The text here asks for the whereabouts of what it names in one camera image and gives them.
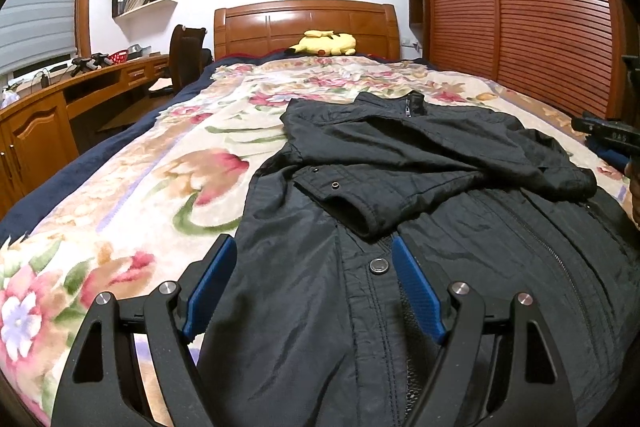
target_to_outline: navy blue blanket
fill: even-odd
[[[153,110],[142,118],[138,123],[129,127],[127,130],[112,136],[111,138],[99,143],[91,150],[82,154],[75,161],[69,163],[65,168],[57,172],[45,184],[22,198],[14,207],[6,214],[4,219],[0,221],[0,244],[4,243],[7,237],[11,237],[12,241],[25,233],[30,233],[36,225],[41,222],[47,214],[49,214],[63,199],[80,187],[87,179],[89,179],[95,171],[104,165],[109,158],[124,146],[131,143],[138,136],[141,136],[151,129],[158,114],[167,107],[175,103],[186,102],[196,96],[201,90],[209,87],[211,84],[211,75],[216,68],[220,66],[230,66],[239,62],[243,64],[254,64],[259,66],[270,60],[279,60],[281,58],[289,58],[290,54],[286,52],[273,52],[264,57],[248,57],[245,55],[235,55],[225,57],[215,61],[208,66],[202,76],[193,84],[186,86],[166,105]],[[381,58],[375,58],[380,62],[387,62]],[[428,62],[421,59],[416,62],[433,68]]]

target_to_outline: red basket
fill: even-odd
[[[109,55],[109,59],[114,64],[122,64],[123,62],[127,62],[127,57],[129,56],[128,50],[122,50],[120,52],[116,52],[113,55]]]

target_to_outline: pikachu plush toy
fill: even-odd
[[[312,53],[320,57],[328,55],[353,55],[356,52],[356,39],[348,33],[334,35],[334,32],[309,30],[305,32],[299,44],[289,48],[294,53]]]

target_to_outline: wooden wardrobe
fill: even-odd
[[[572,115],[619,118],[622,0],[410,0],[424,57]]]

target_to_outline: black jacket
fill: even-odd
[[[289,141],[251,182],[198,363],[225,426],[402,425],[434,349],[393,267],[369,270],[391,261],[393,233],[482,295],[532,292],[587,425],[640,323],[630,223],[590,170],[513,116],[417,92],[292,100],[282,121]]]

